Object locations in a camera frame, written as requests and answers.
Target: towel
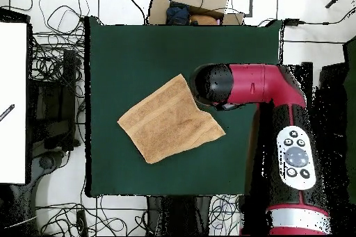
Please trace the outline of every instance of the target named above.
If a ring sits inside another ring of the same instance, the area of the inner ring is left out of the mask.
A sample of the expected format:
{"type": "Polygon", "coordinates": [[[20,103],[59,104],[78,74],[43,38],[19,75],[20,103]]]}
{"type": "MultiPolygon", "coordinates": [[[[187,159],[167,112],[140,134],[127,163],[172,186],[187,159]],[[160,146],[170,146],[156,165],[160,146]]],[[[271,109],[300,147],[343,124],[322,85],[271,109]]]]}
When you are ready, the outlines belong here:
{"type": "Polygon", "coordinates": [[[147,163],[225,135],[211,114],[197,107],[181,74],[129,109],[118,124],[147,163]]]}

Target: green felt surface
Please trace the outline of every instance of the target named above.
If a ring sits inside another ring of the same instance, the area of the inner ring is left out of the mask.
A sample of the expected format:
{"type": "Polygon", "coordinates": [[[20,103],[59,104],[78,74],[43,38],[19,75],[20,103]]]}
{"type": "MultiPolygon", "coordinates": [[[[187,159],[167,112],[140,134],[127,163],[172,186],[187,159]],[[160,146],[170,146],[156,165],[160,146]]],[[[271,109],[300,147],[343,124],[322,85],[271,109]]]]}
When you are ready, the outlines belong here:
{"type": "Polygon", "coordinates": [[[91,196],[243,193],[254,104],[208,110],[226,135],[153,165],[117,120],[199,65],[278,63],[281,25],[100,26],[90,18],[91,196]]]}
{"type": "Polygon", "coordinates": [[[350,202],[356,204],[356,38],[346,44],[349,71],[344,82],[348,96],[346,136],[348,141],[348,151],[346,154],[346,167],[348,169],[348,194],[350,202]]]}

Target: white control panel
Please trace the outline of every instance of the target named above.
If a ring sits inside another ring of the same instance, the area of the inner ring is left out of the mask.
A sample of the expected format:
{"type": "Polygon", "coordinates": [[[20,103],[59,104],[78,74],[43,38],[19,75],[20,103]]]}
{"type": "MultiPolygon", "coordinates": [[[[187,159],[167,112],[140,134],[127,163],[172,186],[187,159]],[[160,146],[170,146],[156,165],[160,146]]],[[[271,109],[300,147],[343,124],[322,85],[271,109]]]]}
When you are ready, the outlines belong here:
{"type": "Polygon", "coordinates": [[[277,135],[278,163],[282,181],[295,189],[310,189],[316,183],[308,135],[298,126],[286,126],[277,135]]]}

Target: floor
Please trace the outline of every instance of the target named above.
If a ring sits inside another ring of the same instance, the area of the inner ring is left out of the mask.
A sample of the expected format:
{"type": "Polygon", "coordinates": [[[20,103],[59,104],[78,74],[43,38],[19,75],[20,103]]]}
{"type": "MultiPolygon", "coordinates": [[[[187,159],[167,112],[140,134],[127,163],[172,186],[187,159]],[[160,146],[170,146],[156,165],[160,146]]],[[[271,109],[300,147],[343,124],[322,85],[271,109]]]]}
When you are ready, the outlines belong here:
{"type": "MultiPolygon", "coordinates": [[[[39,7],[44,12],[44,17],[48,18],[50,14],[59,6],[67,5],[77,10],[78,0],[33,0],[33,7],[23,13],[31,16],[33,32],[49,31],[44,23],[43,16],[39,7]]],[[[136,3],[147,14],[150,0],[135,0],[136,3]]],[[[339,0],[331,8],[326,9],[325,5],[330,0],[253,0],[253,16],[245,18],[248,25],[258,25],[264,19],[268,18],[299,18],[305,22],[337,22],[350,9],[355,7],[355,0],[339,0]]],[[[142,24],[142,15],[130,0],[80,0],[82,14],[94,15],[104,24],[142,24]]],[[[234,8],[241,12],[248,13],[249,0],[233,0],[234,8]]],[[[0,0],[0,6],[7,6],[9,0],[0,0]]],[[[29,9],[31,0],[10,0],[10,5],[23,9],[29,9]]],[[[62,31],[73,29],[77,23],[77,18],[71,13],[57,12],[50,20],[52,25],[60,23],[62,31]]],[[[284,53],[283,62],[285,64],[299,64],[302,61],[311,61],[314,63],[314,85],[318,85],[318,74],[324,65],[343,62],[342,43],[348,41],[356,35],[356,15],[346,18],[339,24],[329,26],[323,25],[301,25],[298,27],[288,27],[284,32],[284,53]]],[[[85,121],[82,115],[80,122],[85,121]]],[[[60,208],[73,206],[71,203],[81,202],[81,189],[83,187],[85,175],[85,148],[84,145],[78,147],[71,153],[68,164],[46,175],[38,187],[36,206],[44,207],[38,209],[38,224],[43,226],[55,215],[60,208]]],[[[220,211],[217,219],[210,227],[211,235],[231,235],[238,234],[239,214],[233,207],[236,196],[221,195],[212,201],[211,210],[220,211]]],[[[103,196],[102,209],[96,211],[96,199],[83,196],[83,204],[87,209],[92,209],[91,213],[97,212],[98,216],[104,218],[121,218],[125,221],[128,231],[137,227],[135,217],[140,217],[147,208],[144,197],[125,197],[125,196],[103,196]]],[[[75,213],[68,213],[70,220],[75,221],[75,213]]],[[[95,225],[95,218],[87,214],[88,226],[95,225]]],[[[123,223],[114,221],[111,227],[119,232],[116,235],[126,234],[123,229],[123,223]]],[[[50,225],[47,233],[56,233],[58,226],[50,225]]],[[[102,223],[97,224],[98,236],[112,236],[113,233],[102,223]]],[[[145,231],[140,227],[133,230],[130,236],[143,236],[145,231]]]]}

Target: white screen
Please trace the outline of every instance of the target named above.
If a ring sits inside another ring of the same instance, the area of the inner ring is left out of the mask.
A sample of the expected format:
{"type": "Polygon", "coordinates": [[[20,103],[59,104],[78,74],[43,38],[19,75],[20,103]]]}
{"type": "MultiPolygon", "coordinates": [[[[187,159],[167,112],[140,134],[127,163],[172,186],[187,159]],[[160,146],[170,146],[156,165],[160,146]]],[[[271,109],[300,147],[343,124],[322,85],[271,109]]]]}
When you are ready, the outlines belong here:
{"type": "Polygon", "coordinates": [[[0,183],[25,183],[26,24],[0,22],[0,183]]]}

